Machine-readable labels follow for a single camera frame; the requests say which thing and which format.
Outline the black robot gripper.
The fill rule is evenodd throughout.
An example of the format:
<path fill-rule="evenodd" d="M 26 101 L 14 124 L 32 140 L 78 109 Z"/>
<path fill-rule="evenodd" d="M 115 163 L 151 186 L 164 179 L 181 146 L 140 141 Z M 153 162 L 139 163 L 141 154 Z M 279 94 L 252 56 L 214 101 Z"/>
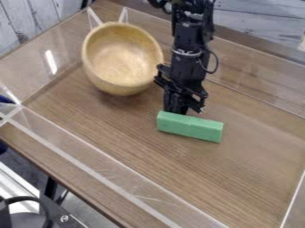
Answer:
<path fill-rule="evenodd" d="M 163 110 L 180 115 L 188 109 L 200 113 L 208 94 L 201 86 L 205 69 L 201 51 L 171 50 L 169 65 L 157 65 L 155 83 L 163 88 Z"/>

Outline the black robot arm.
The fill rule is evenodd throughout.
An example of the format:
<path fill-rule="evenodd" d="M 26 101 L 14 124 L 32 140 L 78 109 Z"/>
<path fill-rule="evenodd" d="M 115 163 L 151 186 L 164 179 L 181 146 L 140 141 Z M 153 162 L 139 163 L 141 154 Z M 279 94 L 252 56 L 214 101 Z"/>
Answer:
<path fill-rule="evenodd" d="M 208 94 L 201 86 L 207 74 L 218 70 L 212 41 L 215 0 L 147 0 L 153 8 L 171 15 L 169 65 L 159 64 L 155 83 L 163 88 L 163 110 L 184 115 L 200 113 Z"/>

